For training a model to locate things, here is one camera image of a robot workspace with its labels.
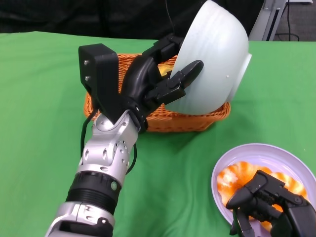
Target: black cable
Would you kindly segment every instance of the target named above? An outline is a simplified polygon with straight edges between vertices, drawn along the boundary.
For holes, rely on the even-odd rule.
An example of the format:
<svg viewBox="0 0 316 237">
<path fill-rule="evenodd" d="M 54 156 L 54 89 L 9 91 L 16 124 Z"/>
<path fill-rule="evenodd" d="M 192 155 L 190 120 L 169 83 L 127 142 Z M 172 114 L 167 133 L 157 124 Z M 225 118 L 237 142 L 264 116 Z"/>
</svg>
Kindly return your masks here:
<svg viewBox="0 0 316 237">
<path fill-rule="evenodd" d="M 283 14 L 284 14 L 284 12 L 285 12 L 285 10 L 286 10 L 286 8 L 287 8 L 287 5 L 288 5 L 288 3 L 285 4 L 285 7 L 284 7 L 284 9 L 283 9 L 283 12 L 282 12 L 281 17 L 283 16 Z"/>
<path fill-rule="evenodd" d="M 136 147 L 136 144 L 134 144 L 134 159 L 133 159 L 133 162 L 132 164 L 130 165 L 130 167 L 128 168 L 126 174 L 128 174 L 134 167 L 135 163 L 136 163 L 136 159 L 137 159 L 137 147 Z"/>
<path fill-rule="evenodd" d="M 85 134 L 87 132 L 87 126 L 89 122 L 91 121 L 91 119 L 96 115 L 97 112 L 98 112 L 98 108 L 95 108 L 82 125 L 81 138 L 80 138 L 80 155 L 81 155 L 80 157 L 82 157 L 82 154 L 83 154 L 84 139 L 85 139 Z"/>
<path fill-rule="evenodd" d="M 280 41 L 283 41 L 283 40 L 281 40 L 280 36 L 287 36 L 287 35 L 288 35 L 288 33 L 280 33 L 280 34 L 276 33 L 276 36 L 279 38 Z M 295 36 L 297 38 L 297 41 L 300 41 L 300 37 L 298 35 L 293 34 L 293 33 L 291 33 L 291 35 Z"/>
<path fill-rule="evenodd" d="M 288 25 L 288 41 L 291 41 L 290 0 L 287 0 L 287 25 Z"/>
<path fill-rule="evenodd" d="M 290 19 L 289 19 L 289 16 L 290 16 L 290 0 L 287 0 L 287 3 L 283 9 L 283 12 L 282 12 L 282 15 L 281 17 L 283 16 L 285 10 L 287 8 L 287 25 L 288 25 L 288 33 L 276 33 L 276 36 L 278 37 L 278 39 L 280 41 L 283 41 L 280 36 L 288 36 L 288 40 L 291 41 L 291 36 L 295 36 L 297 38 L 297 41 L 300 41 L 300 37 L 296 34 L 293 34 L 291 33 L 291 26 L 290 26 Z"/>
<path fill-rule="evenodd" d="M 168 14 L 168 18 L 169 18 L 170 24 L 171 24 L 171 26 L 172 26 L 173 33 L 176 34 L 176 31 L 175 31 L 175 29 L 174 29 L 174 25 L 173 25 L 172 19 L 171 19 L 170 14 L 169 14 L 168 5 L 167 5 L 167 0 L 165 0 L 165 4 L 166 4 L 166 10 L 167 10 L 167 14 Z"/>
</svg>

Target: robotic arm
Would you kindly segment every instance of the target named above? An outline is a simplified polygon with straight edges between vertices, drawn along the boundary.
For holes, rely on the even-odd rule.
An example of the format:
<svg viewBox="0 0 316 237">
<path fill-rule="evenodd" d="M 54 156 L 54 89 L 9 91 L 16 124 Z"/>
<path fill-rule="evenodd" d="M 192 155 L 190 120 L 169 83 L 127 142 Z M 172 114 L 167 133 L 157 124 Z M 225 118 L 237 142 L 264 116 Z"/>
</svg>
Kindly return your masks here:
<svg viewBox="0 0 316 237">
<path fill-rule="evenodd" d="M 252 180 L 237 190 L 226 205 L 233 210 L 230 235 L 256 237 L 249 216 L 272 224 L 272 237 L 315 237 L 316 211 L 302 196 L 291 193 L 284 183 L 258 170 Z M 272 207 L 277 204 L 283 212 Z"/>
<path fill-rule="evenodd" d="M 117 54 L 102 44 L 79 48 L 81 83 L 91 95 L 92 116 L 97 109 L 101 114 L 93 123 L 92 137 L 82 146 L 66 201 L 45 237 L 113 235 L 119 192 L 138 134 L 148 128 L 146 117 L 162 103 L 184 96 L 184 89 L 203 68 L 202 61 L 197 60 L 172 78 L 170 73 L 161 76 L 158 64 L 177 55 L 182 41 L 168 35 L 137 56 L 126 72 L 120 93 Z"/>
<path fill-rule="evenodd" d="M 193 61 L 170 78 L 158 64 L 178 54 L 183 39 L 168 35 L 135 58 L 119 93 L 119 59 L 102 44 L 81 46 L 81 83 L 91 95 L 94 116 L 92 137 L 81 140 L 81 160 L 68 191 L 45 237 L 112 237 L 114 212 L 128 172 L 129 158 L 139 133 L 148 128 L 146 117 L 162 103 L 185 96 L 203 69 Z M 273 207 L 278 204 L 283 213 Z M 231 235 L 255 237 L 248 217 L 272 223 L 272 237 L 315 237 L 316 212 L 284 183 L 258 171 L 227 204 L 233 210 Z"/>
</svg>

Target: green tablecloth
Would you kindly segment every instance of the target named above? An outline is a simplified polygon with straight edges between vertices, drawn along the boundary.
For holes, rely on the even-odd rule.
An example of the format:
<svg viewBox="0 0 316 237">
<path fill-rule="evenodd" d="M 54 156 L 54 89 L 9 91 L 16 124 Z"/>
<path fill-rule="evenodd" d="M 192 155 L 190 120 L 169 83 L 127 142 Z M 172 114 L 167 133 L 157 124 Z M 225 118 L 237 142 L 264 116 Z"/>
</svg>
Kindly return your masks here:
<svg viewBox="0 0 316 237">
<path fill-rule="evenodd" d="M 0 35 L 0 237 L 44 236 L 67 196 L 84 121 L 78 47 L 94 43 L 137 53 L 153 41 Z M 316 43 L 251 42 L 250 53 L 228 119 L 203 133 L 139 137 L 114 236 L 228 237 L 210 178 L 241 144 L 279 146 L 316 173 Z"/>
</svg>

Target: wicker basket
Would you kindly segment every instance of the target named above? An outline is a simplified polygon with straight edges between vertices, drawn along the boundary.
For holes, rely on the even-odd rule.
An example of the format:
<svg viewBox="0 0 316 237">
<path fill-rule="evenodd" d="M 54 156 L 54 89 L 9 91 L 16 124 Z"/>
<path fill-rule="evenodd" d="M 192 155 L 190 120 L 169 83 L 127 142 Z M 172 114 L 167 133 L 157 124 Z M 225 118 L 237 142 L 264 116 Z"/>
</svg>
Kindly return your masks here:
<svg viewBox="0 0 316 237">
<path fill-rule="evenodd" d="M 119 90 L 122 85 L 124 75 L 132 63 L 137 54 L 120 54 L 119 60 Z M 164 62 L 163 64 L 173 66 L 176 57 Z M 89 116 L 93 111 L 91 97 L 88 93 L 85 96 L 85 102 L 83 112 L 86 116 Z M 224 103 L 219 109 L 214 112 L 201 116 L 184 115 L 175 112 L 168 111 L 161 105 L 156 111 L 151 113 L 147 117 L 148 131 L 151 132 L 192 132 L 192 131 L 204 131 L 212 123 L 225 119 L 231 111 L 229 103 Z"/>
</svg>

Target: lavender plate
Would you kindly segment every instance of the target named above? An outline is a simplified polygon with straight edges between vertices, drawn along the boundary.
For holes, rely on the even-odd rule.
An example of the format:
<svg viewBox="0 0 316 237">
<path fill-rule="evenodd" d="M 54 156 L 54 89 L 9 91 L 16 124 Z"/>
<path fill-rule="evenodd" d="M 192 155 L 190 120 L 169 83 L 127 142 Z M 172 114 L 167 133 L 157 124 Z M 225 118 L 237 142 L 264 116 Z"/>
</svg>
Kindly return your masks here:
<svg viewBox="0 0 316 237">
<path fill-rule="evenodd" d="M 309 200 L 316 208 L 316 178 L 310 169 L 296 156 L 281 148 L 266 144 L 245 144 L 226 152 L 216 163 L 212 173 L 211 186 L 215 203 L 224 216 L 232 224 L 233 214 L 222 204 L 217 189 L 217 176 L 221 170 L 238 161 L 246 161 L 268 167 L 272 172 L 283 172 L 300 181 L 306 188 Z M 270 233 L 261 227 L 259 221 L 251 221 L 256 236 L 271 237 Z"/>
</svg>

